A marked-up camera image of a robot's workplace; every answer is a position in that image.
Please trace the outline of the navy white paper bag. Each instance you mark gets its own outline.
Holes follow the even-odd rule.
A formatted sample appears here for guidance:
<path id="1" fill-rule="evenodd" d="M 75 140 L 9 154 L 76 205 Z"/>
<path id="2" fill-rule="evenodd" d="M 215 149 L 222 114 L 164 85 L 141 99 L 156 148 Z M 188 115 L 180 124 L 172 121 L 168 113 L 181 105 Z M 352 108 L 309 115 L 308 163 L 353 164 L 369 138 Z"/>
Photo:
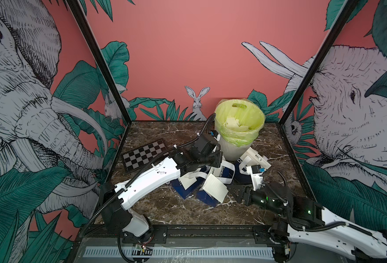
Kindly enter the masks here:
<path id="1" fill-rule="evenodd" d="M 251 175 L 248 174 L 247 168 L 254 165 L 258 166 L 258 173 L 266 172 L 271 164 L 268 158 L 261 156 L 256 150 L 251 147 L 235 162 L 234 179 L 239 184 L 252 184 Z"/>
<path id="2" fill-rule="evenodd" d="M 180 195 L 181 198 L 186 199 L 190 196 L 201 184 L 204 183 L 209 166 L 199 168 L 197 171 L 185 174 L 181 178 L 177 178 L 170 182 L 172 188 Z"/>
<path id="3" fill-rule="evenodd" d="M 223 203 L 228 193 L 227 186 L 232 183 L 235 165 L 223 160 L 219 168 L 210 167 L 206 171 L 200 169 L 195 173 L 196 179 L 204 179 L 196 194 L 196 198 L 210 207 Z"/>

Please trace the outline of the white receipt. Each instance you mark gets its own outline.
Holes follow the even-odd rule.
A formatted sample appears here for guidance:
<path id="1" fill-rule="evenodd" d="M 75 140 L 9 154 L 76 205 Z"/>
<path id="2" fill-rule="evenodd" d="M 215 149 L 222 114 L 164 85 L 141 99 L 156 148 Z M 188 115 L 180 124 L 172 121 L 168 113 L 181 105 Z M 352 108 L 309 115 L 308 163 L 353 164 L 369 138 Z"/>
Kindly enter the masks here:
<path id="1" fill-rule="evenodd" d="M 209 174 L 206 178 L 203 186 L 203 191 L 205 191 L 209 196 L 216 199 L 219 203 L 223 203 L 225 197 L 228 193 L 226 185 L 224 185 L 217 177 L 213 174 Z"/>

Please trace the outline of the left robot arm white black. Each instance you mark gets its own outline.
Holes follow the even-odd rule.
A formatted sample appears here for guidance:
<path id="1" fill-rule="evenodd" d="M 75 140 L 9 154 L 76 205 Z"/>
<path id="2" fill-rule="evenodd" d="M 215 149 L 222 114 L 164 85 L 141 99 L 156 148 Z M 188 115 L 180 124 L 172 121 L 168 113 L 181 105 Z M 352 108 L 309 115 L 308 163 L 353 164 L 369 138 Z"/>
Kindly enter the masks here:
<path id="1" fill-rule="evenodd" d="M 129 181 L 116 184 L 113 195 L 94 213 L 82 227 L 79 237 L 86 236 L 90 225 L 108 206 L 118 213 L 118 233 L 127 232 L 137 238 L 138 242 L 146 243 L 152 239 L 154 229 L 143 215 L 132 210 L 136 202 L 163 184 L 172 180 L 193 175 L 202 167 L 218 168 L 223 161 L 218 140 L 210 134 L 210 126 L 216 114 L 210 115 L 198 137 L 182 145 L 174 145 L 143 166 Z"/>

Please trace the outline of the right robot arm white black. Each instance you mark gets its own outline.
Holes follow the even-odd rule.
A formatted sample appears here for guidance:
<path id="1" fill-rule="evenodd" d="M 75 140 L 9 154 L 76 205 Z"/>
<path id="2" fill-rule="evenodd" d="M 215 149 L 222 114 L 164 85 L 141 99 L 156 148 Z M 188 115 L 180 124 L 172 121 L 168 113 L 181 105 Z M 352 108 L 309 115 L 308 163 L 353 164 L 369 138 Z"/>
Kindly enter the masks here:
<path id="1" fill-rule="evenodd" d="M 250 185 L 231 184 L 237 203 L 274 214 L 270 225 L 254 236 L 272 247 L 277 263 L 292 259 L 291 245 L 307 244 L 331 251 L 356 263 L 387 263 L 387 230 L 373 231 L 346 220 L 321 204 L 296 196 L 287 182 L 265 182 L 260 170 L 250 169 Z"/>

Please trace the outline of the white ribbed trash bin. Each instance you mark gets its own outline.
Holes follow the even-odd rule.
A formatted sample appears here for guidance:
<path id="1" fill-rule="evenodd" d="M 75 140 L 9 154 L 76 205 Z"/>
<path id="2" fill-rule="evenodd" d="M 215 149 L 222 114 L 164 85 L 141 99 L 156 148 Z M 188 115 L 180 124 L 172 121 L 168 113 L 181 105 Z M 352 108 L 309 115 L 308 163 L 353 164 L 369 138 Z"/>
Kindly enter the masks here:
<path id="1" fill-rule="evenodd" d="M 215 129 L 220 135 L 219 144 L 227 161 L 239 159 L 250 148 L 259 134 L 256 131 L 231 130 L 223 126 L 216 126 Z"/>

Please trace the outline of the yellow-green plastic bin liner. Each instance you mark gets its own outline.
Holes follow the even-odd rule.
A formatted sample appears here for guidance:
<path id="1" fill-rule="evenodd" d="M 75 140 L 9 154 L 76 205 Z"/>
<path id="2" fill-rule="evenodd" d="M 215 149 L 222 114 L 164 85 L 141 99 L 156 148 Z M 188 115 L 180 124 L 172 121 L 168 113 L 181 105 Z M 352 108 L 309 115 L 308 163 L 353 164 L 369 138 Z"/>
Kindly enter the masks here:
<path id="1" fill-rule="evenodd" d="M 214 113 L 217 132 L 237 147 L 253 143 L 266 121 L 263 111 L 247 99 L 223 99 Z"/>

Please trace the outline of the black white checkerboard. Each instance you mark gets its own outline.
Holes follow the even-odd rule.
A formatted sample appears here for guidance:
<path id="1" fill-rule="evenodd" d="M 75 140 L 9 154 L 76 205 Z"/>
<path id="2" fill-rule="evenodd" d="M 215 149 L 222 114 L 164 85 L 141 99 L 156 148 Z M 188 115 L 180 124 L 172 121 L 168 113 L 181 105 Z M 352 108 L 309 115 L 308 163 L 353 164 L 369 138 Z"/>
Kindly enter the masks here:
<path id="1" fill-rule="evenodd" d="M 132 172 L 148 164 L 154 157 L 167 149 L 163 139 L 130 150 L 122 155 L 126 172 Z"/>

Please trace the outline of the black mounting rail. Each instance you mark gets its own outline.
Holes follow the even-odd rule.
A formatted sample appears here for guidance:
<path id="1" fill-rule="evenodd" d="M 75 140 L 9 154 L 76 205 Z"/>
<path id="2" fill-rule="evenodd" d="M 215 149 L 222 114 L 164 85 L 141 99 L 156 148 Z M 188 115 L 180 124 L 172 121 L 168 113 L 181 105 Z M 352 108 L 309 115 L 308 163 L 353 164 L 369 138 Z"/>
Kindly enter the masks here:
<path id="1" fill-rule="evenodd" d="M 116 238 L 121 235 L 124 243 L 129 244 L 165 244 L 171 238 L 205 239 L 252 239 L 256 244 L 270 247 L 290 244 L 287 235 L 277 235 L 275 228 L 269 225 L 149 225 L 136 223 L 133 226 L 95 224 L 80 232 L 76 238 Z"/>

